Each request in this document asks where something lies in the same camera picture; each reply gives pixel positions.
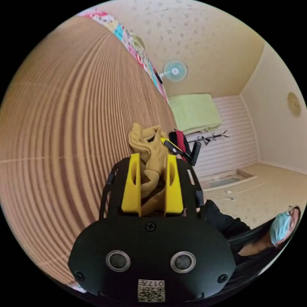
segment white paneled wall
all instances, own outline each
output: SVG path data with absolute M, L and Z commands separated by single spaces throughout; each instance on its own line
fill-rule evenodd
M 215 134 L 223 133 L 230 138 L 220 137 L 212 140 L 207 146 L 201 142 L 195 173 L 198 179 L 203 176 L 226 172 L 258 161 L 256 137 L 244 103 L 239 96 L 227 96 L 213 99 L 222 119 L 222 124 Z M 198 136 L 211 136 L 210 133 L 193 133 L 188 141 Z

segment coat rack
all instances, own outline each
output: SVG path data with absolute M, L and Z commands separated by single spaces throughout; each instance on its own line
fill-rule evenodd
M 205 145 L 208 145 L 208 143 L 209 143 L 211 140 L 216 141 L 216 138 L 219 138 L 219 137 L 226 137 L 226 138 L 229 138 L 229 136 L 225 135 L 225 133 L 226 133 L 227 131 L 228 131 L 228 129 L 225 130 L 223 133 L 218 134 L 218 135 L 215 135 L 214 132 L 213 132 L 213 133 L 211 133 L 211 136 L 210 136 L 210 137 L 207 137 L 207 138 L 205 138 L 205 137 L 202 135 L 202 136 L 197 137 L 196 140 L 189 141 L 188 143 L 204 141 Z

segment person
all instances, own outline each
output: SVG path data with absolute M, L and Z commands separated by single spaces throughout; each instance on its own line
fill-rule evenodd
M 256 278 L 285 247 L 295 233 L 300 217 L 299 207 L 289 206 L 268 222 L 251 229 L 240 218 L 220 212 L 212 200 L 204 200 L 197 208 L 206 222 L 217 228 L 228 240 L 236 268 L 225 287 L 217 294 L 234 290 Z

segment black clothing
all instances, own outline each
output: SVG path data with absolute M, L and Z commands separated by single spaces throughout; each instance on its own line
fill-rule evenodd
M 234 219 L 229 215 L 221 213 L 212 200 L 207 200 L 205 205 L 201 206 L 200 213 L 202 218 L 206 218 L 207 223 L 216 227 L 226 237 L 236 262 L 236 269 L 225 287 L 211 297 L 224 294 L 250 282 L 278 254 L 275 248 L 268 248 L 253 256 L 240 256 L 238 254 L 246 244 L 256 241 L 265 235 L 269 231 L 274 219 L 251 230 L 239 218 Z

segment qr code sticker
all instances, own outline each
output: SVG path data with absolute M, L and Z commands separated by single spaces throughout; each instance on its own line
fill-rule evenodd
M 148 303 L 165 302 L 164 280 L 138 280 L 138 301 Z

